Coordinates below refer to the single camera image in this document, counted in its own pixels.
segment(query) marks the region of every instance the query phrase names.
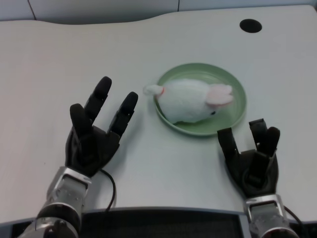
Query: black hole in table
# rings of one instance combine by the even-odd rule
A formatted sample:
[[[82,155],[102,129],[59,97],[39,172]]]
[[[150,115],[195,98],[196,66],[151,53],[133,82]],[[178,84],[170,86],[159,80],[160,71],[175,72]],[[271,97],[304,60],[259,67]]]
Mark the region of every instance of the black hole in table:
[[[256,20],[245,19],[240,22],[240,28],[248,33],[257,33],[262,30],[262,25]]]

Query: stuffed toy rabbit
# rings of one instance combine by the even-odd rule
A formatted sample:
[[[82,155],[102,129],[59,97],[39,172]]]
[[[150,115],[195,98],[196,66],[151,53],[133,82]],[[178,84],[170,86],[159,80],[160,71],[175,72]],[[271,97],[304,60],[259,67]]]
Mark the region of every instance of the stuffed toy rabbit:
[[[207,84],[194,79],[173,80],[163,86],[145,86],[143,92],[156,97],[170,123],[198,122],[210,118],[233,101],[230,85]]]

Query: white table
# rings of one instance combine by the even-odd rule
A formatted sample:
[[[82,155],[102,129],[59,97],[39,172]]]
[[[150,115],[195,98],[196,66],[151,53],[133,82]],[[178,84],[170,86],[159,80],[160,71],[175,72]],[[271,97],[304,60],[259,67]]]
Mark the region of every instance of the white table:
[[[243,19],[263,29],[242,31]],[[130,91],[139,102],[121,146],[105,167],[115,207],[186,207],[242,212],[217,137],[167,127],[142,95],[167,70],[189,62],[222,67],[243,84],[248,108],[234,129],[253,148],[248,122],[281,130],[277,192],[304,221],[316,221],[317,14],[311,6],[176,12],[101,25],[0,22],[0,223],[35,217],[71,128],[69,107],[84,104],[105,75],[109,97],[95,125],[107,129]],[[93,178],[86,211],[106,208],[110,181]]]

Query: green plate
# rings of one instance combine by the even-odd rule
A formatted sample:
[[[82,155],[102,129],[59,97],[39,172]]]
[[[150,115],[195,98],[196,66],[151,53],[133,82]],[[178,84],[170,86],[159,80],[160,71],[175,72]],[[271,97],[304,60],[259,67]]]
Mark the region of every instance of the green plate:
[[[208,84],[223,83],[229,84],[233,88],[232,95],[234,101],[226,106],[212,118],[199,121],[197,123],[178,122],[171,124],[163,115],[159,104],[154,100],[156,110],[161,119],[172,128],[196,136],[209,136],[217,133],[218,130],[235,126],[246,111],[247,97],[241,83],[229,72],[222,68],[205,63],[188,63],[172,68],[166,72],[158,81],[158,85],[164,85],[166,82],[190,78],[197,79]]]

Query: plate rim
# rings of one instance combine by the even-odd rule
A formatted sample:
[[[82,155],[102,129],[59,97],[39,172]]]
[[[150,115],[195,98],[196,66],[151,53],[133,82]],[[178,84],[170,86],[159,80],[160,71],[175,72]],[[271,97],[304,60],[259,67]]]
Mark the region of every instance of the plate rim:
[[[177,67],[180,67],[180,66],[188,65],[188,64],[204,64],[204,65],[208,65],[208,66],[212,66],[212,67],[219,68],[219,69],[221,69],[221,70],[223,70],[223,71],[229,73],[229,74],[240,84],[240,86],[241,86],[241,88],[242,88],[242,91],[243,91],[243,93],[244,93],[244,95],[245,95],[244,109],[243,109],[243,112],[242,112],[242,114],[240,115],[240,117],[235,121],[234,124],[232,124],[232,125],[229,126],[229,127],[230,127],[230,128],[233,128],[234,126],[236,126],[236,125],[243,119],[243,117],[245,116],[245,113],[246,113],[246,111],[247,111],[247,103],[248,103],[248,100],[247,100],[247,94],[246,94],[246,92],[245,92],[245,90],[244,90],[244,87],[242,86],[241,82],[240,82],[232,73],[230,73],[229,71],[227,71],[227,70],[225,70],[225,69],[223,69],[223,68],[221,68],[221,67],[219,67],[219,66],[216,66],[216,65],[213,65],[213,64],[209,64],[209,63],[200,63],[200,62],[184,63],[184,64],[177,65],[177,66],[175,66],[175,67],[173,67],[173,68],[167,70],[165,73],[163,73],[163,74],[161,75],[161,77],[158,79],[157,83],[164,77],[164,75],[166,75],[166,74],[167,74],[168,72],[170,72],[171,70],[173,70],[173,69],[175,69],[175,68],[177,68]],[[209,133],[197,133],[197,132],[190,132],[190,131],[184,130],[184,129],[182,129],[182,128],[179,128],[179,127],[175,126],[174,124],[170,123],[170,122],[163,116],[163,114],[160,112],[160,110],[159,110],[159,108],[158,108],[158,104],[156,103],[155,96],[153,96],[153,102],[154,102],[154,105],[155,105],[155,110],[156,110],[157,114],[159,115],[159,117],[160,117],[165,123],[167,123],[167,125],[171,126],[173,129],[178,130],[178,131],[180,131],[180,132],[182,132],[182,133],[184,133],[184,134],[194,135],[194,136],[212,136],[212,135],[216,135],[216,134],[217,134],[217,131],[216,131],[216,132],[213,132],[213,133],[210,133],[210,132],[209,132]]]

